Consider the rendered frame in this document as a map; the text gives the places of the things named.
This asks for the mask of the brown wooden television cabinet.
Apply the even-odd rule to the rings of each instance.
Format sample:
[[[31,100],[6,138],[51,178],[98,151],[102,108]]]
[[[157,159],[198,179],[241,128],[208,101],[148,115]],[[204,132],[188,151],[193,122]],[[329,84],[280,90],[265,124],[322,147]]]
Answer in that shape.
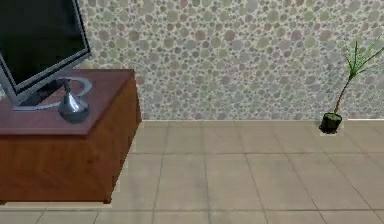
[[[82,69],[90,115],[80,124],[57,110],[14,111],[0,100],[0,203],[111,202],[141,111],[132,69]]]

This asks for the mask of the green potted house plant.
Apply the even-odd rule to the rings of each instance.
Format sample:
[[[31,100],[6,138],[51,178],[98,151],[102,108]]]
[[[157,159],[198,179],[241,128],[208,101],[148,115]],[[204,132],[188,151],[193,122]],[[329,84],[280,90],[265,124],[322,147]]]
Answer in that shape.
[[[375,45],[380,41],[381,35],[373,39],[367,48],[361,49],[358,40],[355,40],[353,48],[343,47],[343,57],[347,63],[348,78],[343,86],[332,112],[326,112],[319,125],[319,130],[324,134],[336,134],[343,117],[339,114],[341,100],[351,81],[359,74],[368,70],[366,64],[384,52],[384,45],[373,52]]]

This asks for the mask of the black flat screen television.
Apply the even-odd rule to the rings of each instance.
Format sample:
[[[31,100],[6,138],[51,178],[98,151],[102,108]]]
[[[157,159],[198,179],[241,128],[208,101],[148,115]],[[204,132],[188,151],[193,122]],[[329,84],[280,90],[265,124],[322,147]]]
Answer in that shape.
[[[0,86],[14,110],[42,110],[90,56],[79,0],[0,0]]]

